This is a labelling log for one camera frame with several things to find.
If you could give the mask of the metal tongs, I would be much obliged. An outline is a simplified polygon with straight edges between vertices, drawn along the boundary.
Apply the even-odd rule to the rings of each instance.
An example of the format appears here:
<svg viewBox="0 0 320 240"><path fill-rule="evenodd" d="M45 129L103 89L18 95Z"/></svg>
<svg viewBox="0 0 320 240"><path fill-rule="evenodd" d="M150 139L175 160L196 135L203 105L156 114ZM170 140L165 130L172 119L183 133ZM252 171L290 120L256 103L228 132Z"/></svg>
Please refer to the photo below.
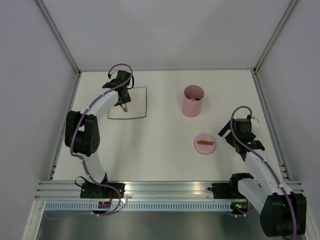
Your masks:
<svg viewBox="0 0 320 240"><path fill-rule="evenodd" d="M125 104L121 104L120 107L121 107L121 109L122 109L125 113L128 112L128 107L127 107L127 104L126 104L126 103L125 103Z"/></svg>

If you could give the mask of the pink cylindrical lunch box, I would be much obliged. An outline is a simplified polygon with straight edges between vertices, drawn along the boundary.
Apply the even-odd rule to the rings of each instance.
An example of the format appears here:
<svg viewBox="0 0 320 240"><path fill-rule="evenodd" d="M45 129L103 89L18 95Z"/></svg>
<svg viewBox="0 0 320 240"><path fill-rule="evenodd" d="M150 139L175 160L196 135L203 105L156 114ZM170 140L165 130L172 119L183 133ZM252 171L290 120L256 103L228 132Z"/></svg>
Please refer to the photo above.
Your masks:
<svg viewBox="0 0 320 240"><path fill-rule="evenodd" d="M189 85L183 91L182 113L188 118L197 117L202 108L205 92L198 85ZM195 98L197 101L191 101L190 98Z"/></svg>

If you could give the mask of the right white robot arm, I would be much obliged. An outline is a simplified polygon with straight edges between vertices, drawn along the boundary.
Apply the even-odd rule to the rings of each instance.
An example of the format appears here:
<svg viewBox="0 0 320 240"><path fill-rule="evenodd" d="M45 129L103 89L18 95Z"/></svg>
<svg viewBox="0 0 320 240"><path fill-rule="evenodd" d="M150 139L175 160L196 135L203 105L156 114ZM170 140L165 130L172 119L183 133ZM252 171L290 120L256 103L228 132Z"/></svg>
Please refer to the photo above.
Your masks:
<svg viewBox="0 0 320 240"><path fill-rule="evenodd" d="M307 200L295 193L268 162L263 144L252 132L249 117L231 119L218 133L251 168L250 173L234 173L228 192L233 198L245 197L259 214L267 237L293 237L306 232Z"/></svg>

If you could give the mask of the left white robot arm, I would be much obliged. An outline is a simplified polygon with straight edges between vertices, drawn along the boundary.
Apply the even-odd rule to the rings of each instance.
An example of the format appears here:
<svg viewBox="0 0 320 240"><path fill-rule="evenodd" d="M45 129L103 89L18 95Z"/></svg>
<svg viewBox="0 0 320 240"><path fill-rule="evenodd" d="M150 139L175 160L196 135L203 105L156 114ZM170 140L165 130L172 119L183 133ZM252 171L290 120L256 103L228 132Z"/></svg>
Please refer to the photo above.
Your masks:
<svg viewBox="0 0 320 240"><path fill-rule="evenodd" d="M103 85L101 93L84 110L67 113L64 143L71 156L78 158L83 166L85 185L82 190L90 198L104 198L111 193L122 198L120 191L109 185L99 159L99 120L112 107L128 111L127 103L131 102L128 90L133 81L132 71L118 70L116 77Z"/></svg>

